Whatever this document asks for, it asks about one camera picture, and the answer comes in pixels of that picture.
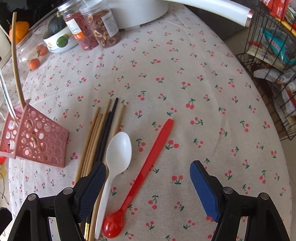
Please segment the jar of dried fruit rings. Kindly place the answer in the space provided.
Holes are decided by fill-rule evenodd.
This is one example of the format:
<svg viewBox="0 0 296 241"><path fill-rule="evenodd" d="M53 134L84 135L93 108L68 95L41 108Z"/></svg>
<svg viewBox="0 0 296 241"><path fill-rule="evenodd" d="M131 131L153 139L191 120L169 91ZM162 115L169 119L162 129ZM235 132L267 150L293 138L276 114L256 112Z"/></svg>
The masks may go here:
<svg viewBox="0 0 296 241"><path fill-rule="evenodd" d="M85 3L79 8L79 12L102 48L108 48L120 42L121 34L107 1L99 1L91 5Z"/></svg>

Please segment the red plastic spoon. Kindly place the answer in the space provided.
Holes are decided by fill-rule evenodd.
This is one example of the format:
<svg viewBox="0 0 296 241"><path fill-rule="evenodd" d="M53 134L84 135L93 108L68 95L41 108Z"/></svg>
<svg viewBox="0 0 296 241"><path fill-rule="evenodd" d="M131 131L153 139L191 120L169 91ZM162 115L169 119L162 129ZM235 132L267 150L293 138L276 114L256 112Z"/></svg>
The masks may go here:
<svg viewBox="0 0 296 241"><path fill-rule="evenodd" d="M135 198L138 190L142 186L145 178L147 177L152 166L157 160L159 154L161 153L163 147L165 146L166 141L170 136L173 125L174 125L174 120L169 118L164 124L164 126L162 127L161 131L159 132L140 172L138 173L135 179L134 184L132 185L130 191L128 192L120 209L112 213L111 215L107 216L104 219L102 230L104 235L107 238L115 238L121 233L123 229L125 211L127 210L128 206L131 204L133 199Z"/></svg>

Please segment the black chopstick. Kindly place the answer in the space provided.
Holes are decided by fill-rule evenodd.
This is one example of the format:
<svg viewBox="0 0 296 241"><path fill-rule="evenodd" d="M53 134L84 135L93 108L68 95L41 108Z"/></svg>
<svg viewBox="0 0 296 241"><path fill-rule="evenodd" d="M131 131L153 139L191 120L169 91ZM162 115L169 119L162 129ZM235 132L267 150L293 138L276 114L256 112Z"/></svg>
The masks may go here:
<svg viewBox="0 0 296 241"><path fill-rule="evenodd" d="M105 148L106 148L106 143L107 143L107 140L108 140L108 137L109 137L110 128L111 128L111 125L112 125L112 121L113 121L113 117L114 117L114 114L115 114L115 111L116 111L117 104L118 104L118 97L115 99L115 102L114 102L112 110L111 110L109 122L108 122L107 128L105 130L104 139L103 139L103 142L101 143L101 146L100 146L101 150L100 150L97 162L102 162L102 160L103 160L103 155L104 155L104 151L105 151Z"/></svg>
<svg viewBox="0 0 296 241"><path fill-rule="evenodd" d="M103 142L103 139L104 139L105 130L106 130L108 122L109 122L110 114L111 114L111 111L109 111L108 114L106 115L105 122L104 122L103 126L101 127L100 135L97 138L97 144L95 145L96 149L94 152L94 157L92 160L93 162L91 165L92 168L94 167L94 165L97 162L97 159L98 159L98 156L99 156L99 153L101 150L100 146L101 146L101 143ZM88 235L89 235L89 223L87 221L89 219L89 216L91 216L91 213L81 223L81 228L82 228L85 240L88 240Z"/></svg>

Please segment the jar of red dried fruit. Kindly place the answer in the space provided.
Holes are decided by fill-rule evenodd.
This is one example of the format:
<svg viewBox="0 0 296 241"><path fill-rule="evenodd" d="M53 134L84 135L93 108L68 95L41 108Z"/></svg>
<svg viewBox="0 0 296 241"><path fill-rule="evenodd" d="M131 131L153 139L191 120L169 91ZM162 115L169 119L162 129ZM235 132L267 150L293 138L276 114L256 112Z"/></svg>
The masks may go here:
<svg viewBox="0 0 296 241"><path fill-rule="evenodd" d="M66 1L58 7L58 11L80 47L88 51L97 47L98 42L79 11L81 6L83 6L83 1Z"/></svg>

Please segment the orange pumpkin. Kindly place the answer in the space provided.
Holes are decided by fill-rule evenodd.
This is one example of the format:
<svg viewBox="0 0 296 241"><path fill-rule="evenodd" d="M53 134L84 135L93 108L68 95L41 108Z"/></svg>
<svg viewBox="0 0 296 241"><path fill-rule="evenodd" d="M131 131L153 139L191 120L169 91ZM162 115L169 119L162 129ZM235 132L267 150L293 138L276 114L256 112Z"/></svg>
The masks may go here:
<svg viewBox="0 0 296 241"><path fill-rule="evenodd" d="M18 44L29 32L29 23L26 21L16 22L16 43Z"/></svg>

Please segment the white electric pot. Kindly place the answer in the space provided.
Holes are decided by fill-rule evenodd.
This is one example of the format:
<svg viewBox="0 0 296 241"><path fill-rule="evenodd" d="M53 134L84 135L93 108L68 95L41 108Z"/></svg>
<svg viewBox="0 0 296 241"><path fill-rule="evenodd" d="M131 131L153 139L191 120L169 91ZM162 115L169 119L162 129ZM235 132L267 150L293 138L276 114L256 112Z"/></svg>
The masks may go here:
<svg viewBox="0 0 296 241"><path fill-rule="evenodd" d="M154 21L169 8L167 1L155 0L110 0L107 3L120 30Z"/></svg>

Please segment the cherry print tablecloth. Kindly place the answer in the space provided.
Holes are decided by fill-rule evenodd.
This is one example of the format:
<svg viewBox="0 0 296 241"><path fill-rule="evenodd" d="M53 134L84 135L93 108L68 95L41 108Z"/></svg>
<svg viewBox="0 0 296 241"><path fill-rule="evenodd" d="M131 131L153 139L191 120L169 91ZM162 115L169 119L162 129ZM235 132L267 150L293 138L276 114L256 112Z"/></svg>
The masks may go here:
<svg viewBox="0 0 296 241"><path fill-rule="evenodd" d="M35 71L20 69L24 97L69 130L65 168L9 159L9 204L17 215L27 195L72 186L91 120L109 100L125 104L120 130L129 134L132 160L109 194L107 214L124 201L167 119L174 127L125 213L118 240L210 240L216 228L192 185L189 167L240 194L272 198L287 230L292 192L285 155L253 81L228 47L189 9L124 32L113 47L79 46L51 54Z"/></svg>

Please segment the dark green pumpkin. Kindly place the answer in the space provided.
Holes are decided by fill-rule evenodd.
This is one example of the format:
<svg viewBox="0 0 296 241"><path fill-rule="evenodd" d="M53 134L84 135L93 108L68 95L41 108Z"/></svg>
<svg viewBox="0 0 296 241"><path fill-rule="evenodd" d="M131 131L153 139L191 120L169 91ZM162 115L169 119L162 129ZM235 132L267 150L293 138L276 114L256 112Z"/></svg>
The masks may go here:
<svg viewBox="0 0 296 241"><path fill-rule="evenodd" d="M67 25L63 19L63 16L60 14L59 11L57 11L56 15L48 23L49 35L55 35L56 33L63 30L65 27L67 27Z"/></svg>

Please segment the glass jar with tangerines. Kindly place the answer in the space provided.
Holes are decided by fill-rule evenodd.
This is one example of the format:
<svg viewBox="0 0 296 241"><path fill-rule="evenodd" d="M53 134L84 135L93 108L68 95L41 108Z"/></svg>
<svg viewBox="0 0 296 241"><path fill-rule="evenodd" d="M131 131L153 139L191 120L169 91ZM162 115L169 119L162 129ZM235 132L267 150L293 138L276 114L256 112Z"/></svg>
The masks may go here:
<svg viewBox="0 0 296 241"><path fill-rule="evenodd" d="M29 62L37 58L43 63L48 57L48 52L43 35L36 34L30 30L16 45L18 66L25 71L29 71Z"/></svg>

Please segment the bamboo chopstick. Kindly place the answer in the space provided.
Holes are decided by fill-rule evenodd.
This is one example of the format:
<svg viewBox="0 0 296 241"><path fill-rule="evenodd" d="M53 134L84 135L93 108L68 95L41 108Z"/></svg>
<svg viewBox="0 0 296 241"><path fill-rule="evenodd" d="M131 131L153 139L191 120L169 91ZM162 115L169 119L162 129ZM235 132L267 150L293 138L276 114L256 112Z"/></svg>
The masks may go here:
<svg viewBox="0 0 296 241"><path fill-rule="evenodd" d="M87 165L87 169L86 169L86 173L85 175L88 175L89 172L91 171L91 165L92 165L92 160L93 160L93 157L94 157L94 152L95 152L95 145L97 144L97 138L99 137L100 135L100 132L101 132L101 127L103 126L104 122L105 122L105 118L106 118L106 115L109 111L109 108L110 108L110 105L111 105L111 99L108 100L107 104L106 104L106 107L104 109L104 112L102 114L102 118L101 118L101 122L100 122L100 125L99 125L99 128L97 130L97 133L96 133L96 136L95 136L95 139L94 139L94 143L93 143L93 147L92 147L92 151L91 151L91 154L88 158L88 165Z"/></svg>
<svg viewBox="0 0 296 241"><path fill-rule="evenodd" d="M91 135L92 135L92 132L93 132L93 128L95 126L95 123L96 123L97 117L99 115L99 112L100 112L100 107L97 108L97 110L96 110L96 112L95 112L95 114L93 116L91 125L89 127L89 130L88 130L88 133L87 133L87 137L86 137L86 140L85 140L85 143L84 143L84 148L83 148L83 151L82 151L82 155L81 155L81 158L80 158L80 161L79 161L79 165L78 165L78 169L77 169L77 173L76 173L74 184L76 184L78 182L78 180L80 179L82 168L83 168L84 159L85 159L86 152L87 152L87 148L88 148L88 145L89 145L89 142L90 142L90 138L91 138Z"/></svg>
<svg viewBox="0 0 296 241"><path fill-rule="evenodd" d="M100 122L101 122L101 118L102 118L102 114L99 113L98 116L97 116L97 119L96 119L96 121L94 123L94 127L92 129L90 140L88 142L86 153L85 153L85 156L84 156L84 159L83 159L83 166L82 166L82 171L81 171L81 176L80 177L85 176L87 165L88 165L88 158L89 158L89 156L91 154L91 151L92 151L94 139L95 139L97 130L99 128L99 125L100 125Z"/></svg>
<svg viewBox="0 0 296 241"><path fill-rule="evenodd" d="M12 54L12 61L13 61L13 71L15 76L16 90L18 93L20 106L23 110L26 107L26 102L23 97L22 85L21 85L19 69L18 69L18 60L16 56L16 16L17 16L17 13L13 12L12 27L11 27L11 54Z"/></svg>
<svg viewBox="0 0 296 241"><path fill-rule="evenodd" d="M111 136L108 138L108 145L109 145L110 141L112 140L112 138L118 133L118 129L120 126L120 122L121 122L121 119L123 116L124 109L125 109L125 106L122 105L119 110L119 114L118 114L117 118L112 122L112 125L111 125L112 133L111 133ZM95 240L94 234L95 234L95 226L96 226L98 208L99 208L99 204L100 204L100 200L101 200L101 196L102 196L102 191L103 191L105 182L106 182L108 174L109 174L109 170L108 170L107 163L106 163L106 151L103 155L103 157L104 157L103 164L106 167L106 177L103 180L102 190L99 192L99 195L98 195L98 197L95 201L94 207L93 207L92 216L91 216L91 220L90 220L90 224L89 224L89 236L88 236L89 240Z"/></svg>

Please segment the white plastic spoon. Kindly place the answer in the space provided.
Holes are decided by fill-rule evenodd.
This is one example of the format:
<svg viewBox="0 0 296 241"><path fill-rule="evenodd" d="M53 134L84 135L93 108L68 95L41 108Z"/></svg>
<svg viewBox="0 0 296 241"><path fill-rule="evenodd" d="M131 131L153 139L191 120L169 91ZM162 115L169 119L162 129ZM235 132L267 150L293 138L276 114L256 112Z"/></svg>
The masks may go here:
<svg viewBox="0 0 296 241"><path fill-rule="evenodd" d="M129 135L125 132L117 133L110 141L106 151L106 163L109 174L102 191L102 196L98 208L94 234L95 239L99 239L100 236L107 207L107 201L109 198L109 192L112 188L112 182L117 175L121 174L128 168L131 158L132 144L130 142Z"/></svg>

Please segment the pink perforated utensil basket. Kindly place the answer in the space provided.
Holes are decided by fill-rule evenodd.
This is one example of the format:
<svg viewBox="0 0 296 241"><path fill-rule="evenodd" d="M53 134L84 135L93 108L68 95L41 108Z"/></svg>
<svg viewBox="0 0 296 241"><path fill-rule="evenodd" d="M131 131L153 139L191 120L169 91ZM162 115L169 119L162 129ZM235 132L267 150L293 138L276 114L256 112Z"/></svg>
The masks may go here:
<svg viewBox="0 0 296 241"><path fill-rule="evenodd" d="M1 155L64 168L69 132L26 100L14 106L17 122L7 115L1 133Z"/></svg>

